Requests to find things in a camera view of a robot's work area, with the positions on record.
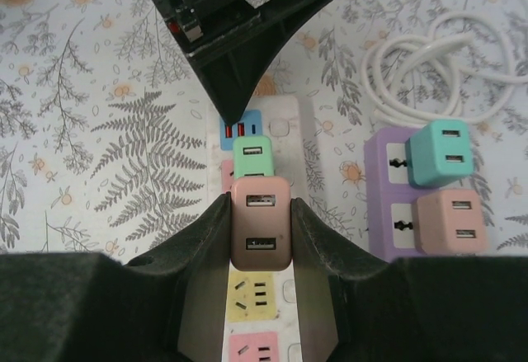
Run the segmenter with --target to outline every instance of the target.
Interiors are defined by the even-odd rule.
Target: yellow outlet
[[[229,322],[266,321],[276,314],[273,273],[237,270],[229,273]]]

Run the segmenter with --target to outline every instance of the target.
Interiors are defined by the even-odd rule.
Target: usb charger
[[[488,247],[480,198],[474,190],[439,190],[412,206],[417,249],[427,255],[474,254]]]
[[[271,139],[265,135],[238,137],[233,142],[234,179],[241,176],[273,176]]]
[[[290,183],[242,176],[231,186],[231,262],[240,271],[281,271],[291,263]]]
[[[409,183],[436,188],[474,171],[468,125],[460,120],[435,120],[405,144]]]

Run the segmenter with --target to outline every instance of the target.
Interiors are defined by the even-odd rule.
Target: purple power strip
[[[413,189],[409,184],[391,183],[389,180],[388,143],[405,143],[417,129],[388,127],[381,129],[365,144],[366,203],[369,216],[370,253],[385,261],[397,257],[425,256],[414,248],[394,245],[392,204],[411,204],[432,189]]]

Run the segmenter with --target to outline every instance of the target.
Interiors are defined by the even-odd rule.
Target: black device
[[[332,0],[153,0],[227,125],[290,37]]]
[[[127,266],[101,254],[0,257],[0,360],[219,362],[230,195]],[[291,202],[304,362],[528,360],[528,259],[387,264]]]

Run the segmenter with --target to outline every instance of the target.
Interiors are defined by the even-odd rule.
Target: blue usb port
[[[229,127],[220,119],[220,148],[233,150],[233,141],[237,137],[262,135],[262,113],[257,109],[244,112],[242,119]]]

